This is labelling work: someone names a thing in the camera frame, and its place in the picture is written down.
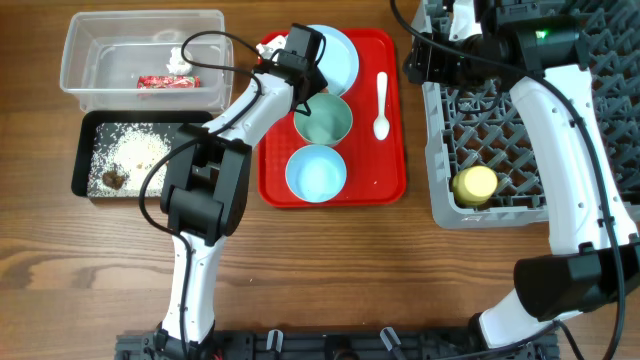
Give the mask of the light blue plate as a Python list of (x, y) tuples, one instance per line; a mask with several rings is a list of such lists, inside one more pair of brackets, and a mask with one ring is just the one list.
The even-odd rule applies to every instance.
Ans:
[(346, 94), (359, 73), (359, 55), (354, 43), (336, 28), (319, 24), (310, 28), (322, 33), (327, 42), (319, 69), (328, 82), (328, 92), (337, 96)]

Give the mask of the green bowl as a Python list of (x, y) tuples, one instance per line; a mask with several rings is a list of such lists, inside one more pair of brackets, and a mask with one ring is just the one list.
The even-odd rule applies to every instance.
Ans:
[(294, 112), (294, 127), (309, 144), (336, 146), (353, 127), (353, 113), (339, 96), (319, 93), (301, 104)]

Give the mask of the white plastic spoon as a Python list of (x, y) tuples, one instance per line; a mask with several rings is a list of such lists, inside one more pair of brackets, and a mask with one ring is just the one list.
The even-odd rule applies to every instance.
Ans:
[(386, 96), (388, 87), (388, 75), (386, 72), (379, 72), (376, 77), (376, 94), (378, 115), (373, 122), (374, 136), (377, 140), (385, 140), (390, 132), (390, 123), (386, 117)]

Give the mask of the light blue bowl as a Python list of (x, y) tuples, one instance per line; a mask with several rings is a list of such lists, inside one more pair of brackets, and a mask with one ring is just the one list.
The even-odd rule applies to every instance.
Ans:
[(342, 156), (324, 145), (307, 145), (289, 158), (285, 181), (289, 190), (308, 203), (324, 203), (335, 198), (344, 188), (347, 167)]

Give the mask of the white tissue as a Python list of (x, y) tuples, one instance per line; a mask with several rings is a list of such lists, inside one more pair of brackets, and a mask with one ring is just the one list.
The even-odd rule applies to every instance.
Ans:
[(180, 47), (173, 47), (171, 49), (171, 56), (166, 67), (168, 72), (175, 76), (189, 75), (193, 69), (193, 66), (184, 60)]

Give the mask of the yellow plastic cup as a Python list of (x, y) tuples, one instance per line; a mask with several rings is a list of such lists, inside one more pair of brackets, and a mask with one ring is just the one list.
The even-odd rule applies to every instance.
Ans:
[(486, 166), (472, 166), (453, 177), (452, 191), (455, 200), (464, 206), (486, 203), (498, 187), (496, 173)]

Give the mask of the red snack wrapper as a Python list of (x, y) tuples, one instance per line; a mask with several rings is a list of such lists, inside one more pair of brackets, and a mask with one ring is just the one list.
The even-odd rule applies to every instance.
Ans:
[(138, 89), (192, 89), (199, 87), (200, 79), (197, 76), (141, 76), (137, 81)]

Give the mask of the brown food scrap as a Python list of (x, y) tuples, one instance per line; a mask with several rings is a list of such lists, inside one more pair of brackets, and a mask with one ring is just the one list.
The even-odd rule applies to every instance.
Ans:
[(102, 175), (103, 184), (113, 190), (120, 190), (127, 181), (125, 174), (119, 174), (117, 170), (110, 170)]

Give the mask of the white rice leftovers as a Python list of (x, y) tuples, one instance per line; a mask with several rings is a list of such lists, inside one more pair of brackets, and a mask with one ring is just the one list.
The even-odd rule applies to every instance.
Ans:
[[(91, 152), (87, 196), (135, 198), (153, 166), (171, 150), (177, 125), (173, 123), (102, 123), (96, 128)], [(106, 187), (102, 175), (125, 174), (120, 190)]]

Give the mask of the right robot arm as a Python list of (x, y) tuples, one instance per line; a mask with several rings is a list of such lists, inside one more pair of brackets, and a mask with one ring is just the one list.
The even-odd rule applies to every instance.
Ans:
[(480, 31), (439, 33), (426, 15), (405, 22), (413, 44), (403, 70), (423, 89), (426, 166), (439, 226), (462, 224), (452, 216), (455, 176), (443, 138), (443, 88), (476, 91), (498, 82), (530, 141), (551, 251), (518, 261), (513, 290), (472, 318), (484, 348), (499, 351), (609, 303), (624, 311), (627, 294), (639, 284), (639, 246), (597, 126), (578, 21), (569, 15), (501, 15), (491, 9), (472, 16), (470, 23)]

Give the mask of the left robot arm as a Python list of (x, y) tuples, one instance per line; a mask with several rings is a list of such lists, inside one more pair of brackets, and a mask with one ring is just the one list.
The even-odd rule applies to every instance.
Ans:
[(250, 82), (221, 115), (181, 126), (166, 170), (161, 231), (172, 237), (175, 263), (169, 309), (157, 332), (171, 359), (199, 359), (215, 325), (214, 291), (226, 240), (247, 202), (252, 152), (271, 127), (327, 86), (315, 53), (279, 50), (248, 71)]

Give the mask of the grey dishwasher rack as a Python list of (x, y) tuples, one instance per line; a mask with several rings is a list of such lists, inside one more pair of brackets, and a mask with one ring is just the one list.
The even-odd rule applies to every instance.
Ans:
[[(639, 218), (639, 4), (568, 1), (561, 12), (586, 32), (593, 100), (617, 188)], [(525, 126), (493, 84), (478, 92), (425, 82), (425, 157), (435, 222), (448, 229), (516, 227), (548, 219), (543, 186)], [(474, 165), (497, 175), (494, 195), (478, 208), (458, 204), (453, 177)]]

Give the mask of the red serving tray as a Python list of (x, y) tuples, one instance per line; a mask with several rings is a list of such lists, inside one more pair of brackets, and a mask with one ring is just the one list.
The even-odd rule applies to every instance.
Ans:
[[(359, 72), (354, 85), (343, 96), (354, 116), (354, 124), (336, 151), (345, 161), (346, 184), (327, 201), (327, 206), (386, 205), (399, 199), (406, 190), (406, 165), (402, 135), (401, 106), (398, 92), (396, 50), (391, 37), (381, 29), (341, 30), (354, 44), (359, 55)], [(385, 116), (390, 133), (379, 141), (373, 132), (378, 116), (376, 78), (388, 75)], [(288, 114), (274, 125), (257, 148), (257, 186), (263, 200), (277, 208), (310, 208), (296, 197), (285, 180), (285, 169), (294, 152), (305, 146)]]

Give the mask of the clear plastic bin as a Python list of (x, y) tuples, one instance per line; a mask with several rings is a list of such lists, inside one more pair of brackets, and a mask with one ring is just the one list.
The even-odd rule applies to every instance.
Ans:
[(191, 35), (225, 29), (219, 10), (80, 12), (70, 22), (59, 85), (85, 112), (94, 110), (204, 110), (223, 112), (233, 74), (195, 67), (190, 89), (143, 89), (142, 77), (169, 76), (172, 55)]

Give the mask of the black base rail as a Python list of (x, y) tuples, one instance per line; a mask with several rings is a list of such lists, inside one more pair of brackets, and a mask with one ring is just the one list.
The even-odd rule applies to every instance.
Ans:
[(191, 359), (558, 359), (555, 333), (516, 348), (484, 349), (464, 327), (421, 332), (264, 333), (214, 331), (187, 345)]

